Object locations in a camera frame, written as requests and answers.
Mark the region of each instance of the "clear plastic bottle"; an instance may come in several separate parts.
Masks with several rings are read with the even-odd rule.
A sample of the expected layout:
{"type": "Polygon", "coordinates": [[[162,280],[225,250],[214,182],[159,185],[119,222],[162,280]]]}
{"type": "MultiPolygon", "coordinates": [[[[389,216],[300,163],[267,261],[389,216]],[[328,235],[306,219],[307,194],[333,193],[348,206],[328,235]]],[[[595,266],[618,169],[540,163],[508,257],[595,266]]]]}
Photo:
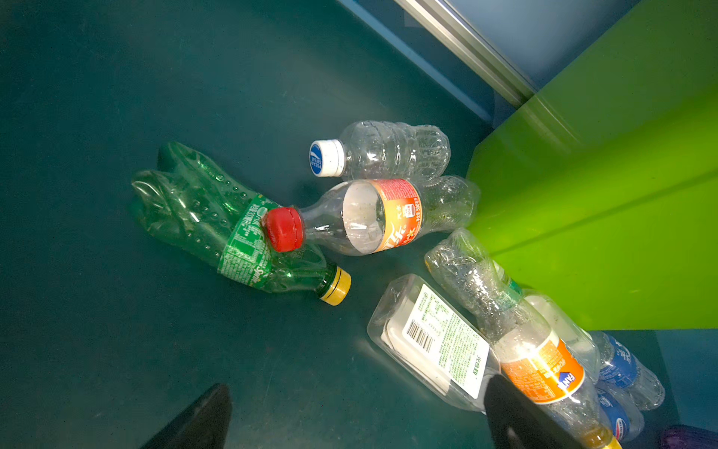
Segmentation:
{"type": "Polygon", "coordinates": [[[344,181],[403,178],[430,180],[449,164],[449,138],[431,125],[359,121],[339,139],[317,140],[309,149],[316,176],[344,181]]]}
{"type": "Polygon", "coordinates": [[[423,182],[354,180],[337,185],[308,208],[270,210],[264,225],[280,252],[307,242],[362,256],[466,226],[479,197],[476,185],[458,176],[423,182]]]}
{"type": "Polygon", "coordinates": [[[640,410],[660,407],[666,398],[666,390],[653,371],[611,335],[601,331],[590,334],[601,358],[599,380],[625,390],[640,410]]]}
{"type": "Polygon", "coordinates": [[[351,276],[327,262],[317,246],[277,254],[266,243],[259,221],[279,207],[274,201],[176,142],[159,150],[157,168],[132,177],[134,215],[150,235],[259,290],[309,290],[331,305],[342,302],[351,276]]]}
{"type": "Polygon", "coordinates": [[[523,294],[526,301],[533,305],[559,334],[576,360],[586,368],[586,373],[593,383],[598,382],[600,357],[591,335],[574,323],[550,297],[535,290],[524,290],[523,294]]]}
{"type": "Polygon", "coordinates": [[[434,279],[476,316],[501,371],[590,449],[619,448],[600,415],[581,364],[546,319],[496,274],[486,250],[465,229],[426,254],[434,279]]]}
{"type": "Polygon", "coordinates": [[[605,422],[619,441],[631,441],[643,431],[645,420],[631,396],[614,385],[599,382],[596,384],[598,402],[605,422]]]}
{"type": "Polygon", "coordinates": [[[367,333],[446,403],[485,411],[498,360],[486,339],[421,277],[407,274],[389,283],[367,333]]]}

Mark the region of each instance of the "bottle cap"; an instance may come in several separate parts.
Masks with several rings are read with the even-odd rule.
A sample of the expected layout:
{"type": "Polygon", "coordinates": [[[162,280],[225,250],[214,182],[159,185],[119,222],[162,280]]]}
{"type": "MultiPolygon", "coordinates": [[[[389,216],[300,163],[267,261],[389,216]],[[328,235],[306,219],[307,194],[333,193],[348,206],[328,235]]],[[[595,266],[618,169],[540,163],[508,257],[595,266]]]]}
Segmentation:
{"type": "Polygon", "coordinates": [[[613,437],[610,443],[608,443],[604,449],[622,449],[621,443],[616,440],[616,437],[613,437]]]}
{"type": "Polygon", "coordinates": [[[334,276],[332,285],[320,299],[327,304],[339,305],[349,293],[351,286],[352,277],[341,267],[337,267],[337,274],[334,276]]]}
{"type": "Polygon", "coordinates": [[[295,208],[272,209],[264,216],[269,243],[279,253],[294,251],[304,243],[304,225],[295,208]]]}
{"type": "Polygon", "coordinates": [[[309,148],[309,166],[319,177],[337,177],[344,172],[344,146],[333,140],[315,140],[309,148]]]}

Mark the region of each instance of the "blue wall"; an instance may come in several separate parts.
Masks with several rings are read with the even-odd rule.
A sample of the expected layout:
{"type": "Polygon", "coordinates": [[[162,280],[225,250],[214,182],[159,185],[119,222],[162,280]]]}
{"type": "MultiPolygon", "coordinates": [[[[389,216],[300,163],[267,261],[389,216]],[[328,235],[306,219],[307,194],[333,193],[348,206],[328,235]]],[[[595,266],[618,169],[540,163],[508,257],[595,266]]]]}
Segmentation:
{"type": "Polygon", "coordinates": [[[540,88],[638,0],[449,0],[540,88]]]}
{"type": "Polygon", "coordinates": [[[338,1],[479,118],[492,123],[493,89],[398,4],[388,0],[338,1]]]}

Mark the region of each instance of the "bottle neck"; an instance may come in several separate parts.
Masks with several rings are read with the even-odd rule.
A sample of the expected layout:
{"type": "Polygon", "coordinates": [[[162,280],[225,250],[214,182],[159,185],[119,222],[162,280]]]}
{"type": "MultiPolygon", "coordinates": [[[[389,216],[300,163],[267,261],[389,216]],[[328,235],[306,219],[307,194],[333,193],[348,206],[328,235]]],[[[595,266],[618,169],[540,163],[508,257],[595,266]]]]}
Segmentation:
{"type": "Polygon", "coordinates": [[[352,163],[352,161],[354,160],[354,157],[352,155],[352,150],[349,148],[349,146],[342,141],[339,141],[339,142],[340,142],[340,145],[342,146],[342,148],[344,149],[344,168],[342,169],[342,172],[337,176],[342,177],[349,170],[349,164],[352,163]]]}
{"type": "Polygon", "coordinates": [[[518,294],[503,283],[500,285],[501,290],[487,289],[483,284],[466,285],[464,291],[475,292],[471,302],[476,301],[478,310],[485,310],[491,313],[507,313],[521,302],[523,296],[518,294]]]}
{"type": "Polygon", "coordinates": [[[320,199],[308,208],[300,209],[305,243],[330,244],[345,237],[342,198],[320,199]]]}
{"type": "Polygon", "coordinates": [[[337,265],[332,262],[327,262],[327,269],[325,270],[324,277],[320,281],[319,285],[317,285],[317,288],[314,289],[318,297],[323,297],[329,292],[330,288],[332,288],[332,282],[336,276],[337,265]]]}

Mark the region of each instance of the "yellow bottle cap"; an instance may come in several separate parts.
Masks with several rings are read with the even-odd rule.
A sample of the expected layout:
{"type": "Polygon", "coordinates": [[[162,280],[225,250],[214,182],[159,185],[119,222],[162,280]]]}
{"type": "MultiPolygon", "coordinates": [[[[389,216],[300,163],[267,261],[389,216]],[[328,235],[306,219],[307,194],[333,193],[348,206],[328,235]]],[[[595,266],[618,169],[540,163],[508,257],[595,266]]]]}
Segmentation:
{"type": "Polygon", "coordinates": [[[334,276],[332,285],[320,299],[327,304],[339,305],[339,303],[344,300],[347,293],[349,293],[351,286],[352,277],[349,273],[341,269],[341,267],[337,267],[337,274],[334,276]]]}
{"type": "Polygon", "coordinates": [[[621,449],[621,444],[608,427],[596,427],[583,435],[581,443],[589,449],[621,449]]]}
{"type": "Polygon", "coordinates": [[[604,446],[604,449],[622,449],[621,443],[616,440],[616,437],[613,437],[610,443],[608,443],[606,446],[604,446]]]}

